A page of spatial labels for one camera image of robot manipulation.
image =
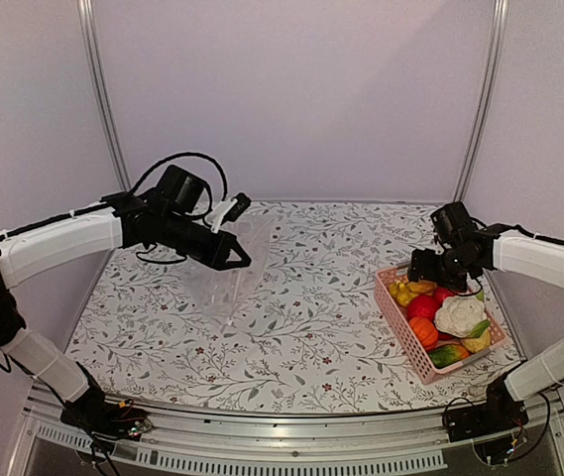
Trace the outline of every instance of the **white wall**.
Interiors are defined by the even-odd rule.
[[[494,2],[95,2],[124,155],[216,156],[256,198],[439,201],[476,112]],[[198,167],[215,181],[211,168]]]
[[[117,189],[76,1],[0,1],[0,229]],[[85,258],[17,289],[29,325],[64,344],[102,259]],[[20,372],[0,371],[0,474],[28,389]]]
[[[564,2],[510,2],[500,75],[466,202],[487,222],[518,222],[564,238]],[[520,276],[497,278],[531,354],[564,335],[563,291]]]

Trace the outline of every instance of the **red fruit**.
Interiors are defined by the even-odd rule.
[[[457,339],[457,337],[454,337],[453,335],[447,334],[445,332],[438,331],[438,340],[453,340],[453,339]]]
[[[442,304],[445,299],[455,295],[456,294],[453,291],[440,287],[436,288],[433,292],[433,298],[436,299],[440,304]]]
[[[407,319],[415,317],[424,317],[433,321],[436,310],[440,308],[440,304],[436,299],[428,295],[416,296],[407,306]]]

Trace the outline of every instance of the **white cauliflower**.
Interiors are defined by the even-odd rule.
[[[435,324],[441,332],[464,338],[486,318],[484,303],[476,297],[452,296],[436,311]]]

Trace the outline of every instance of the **orange pumpkin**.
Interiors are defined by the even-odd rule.
[[[424,347],[424,350],[433,349],[438,343],[438,329],[429,319],[425,317],[415,317],[409,321],[411,330]]]

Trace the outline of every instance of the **table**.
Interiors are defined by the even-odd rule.
[[[178,266],[117,251],[66,353],[108,393],[213,409],[337,414],[480,400],[519,361],[514,343],[423,386],[373,298],[377,269],[432,245],[433,209],[254,203],[248,214],[275,219],[270,255],[226,329],[196,308]],[[487,308],[507,328],[483,285]]]

